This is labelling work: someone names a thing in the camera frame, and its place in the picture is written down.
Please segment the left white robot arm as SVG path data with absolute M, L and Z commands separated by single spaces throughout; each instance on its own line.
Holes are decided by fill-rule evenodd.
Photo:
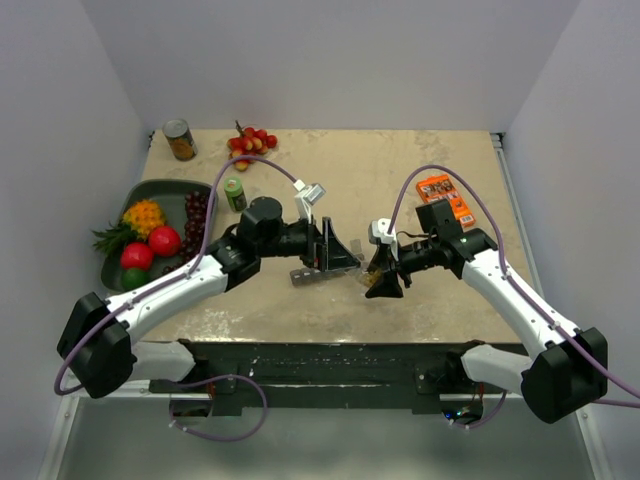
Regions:
M 259 272 L 262 259 L 272 257 L 297 257 L 319 272 L 361 265 L 337 239 L 330 218 L 320 224 L 313 218 L 287 224 L 279 201 L 259 197 L 202 257 L 132 291 L 78 299 L 57 345 L 62 369 L 71 371 L 94 399 L 134 379 L 168 380 L 185 392 L 200 390 L 207 368 L 183 344 L 148 344 L 143 337 L 182 310 L 238 287 Z

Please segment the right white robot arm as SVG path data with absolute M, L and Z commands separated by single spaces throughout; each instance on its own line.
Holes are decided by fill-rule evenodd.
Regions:
M 466 231 L 445 200 L 416 210 L 424 238 L 400 245 L 387 218 L 369 226 L 376 252 L 369 298 L 400 298 L 415 272 L 451 271 L 476 290 L 516 333 L 523 355 L 481 341 L 458 347 L 445 369 L 448 386 L 469 392 L 490 384 L 523 397 L 532 413 L 554 423 L 603 397 L 608 382 L 601 368 L 608 344 L 595 328 L 582 330 L 555 312 L 529 285 L 515 288 L 518 274 L 500 259 L 497 244 L 481 229 Z

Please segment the grey weekly pill organizer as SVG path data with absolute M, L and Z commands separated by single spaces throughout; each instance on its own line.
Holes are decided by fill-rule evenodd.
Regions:
M 335 271 L 325 271 L 325 272 L 319 271 L 317 269 L 312 269 L 312 268 L 301 268 L 301 269 L 291 270 L 289 272 L 291 285 L 293 287 L 302 287 L 302 286 L 319 283 L 322 281 L 341 278 L 349 274 L 355 274 L 356 271 L 359 270 L 361 267 L 363 267 L 365 264 L 365 256 L 362 251 L 361 241 L 359 239 L 354 239 L 350 241 L 350 251 L 355 255 L 355 257 L 358 260 L 358 264 L 355 267 L 347 267 L 344 269 L 339 269 Z

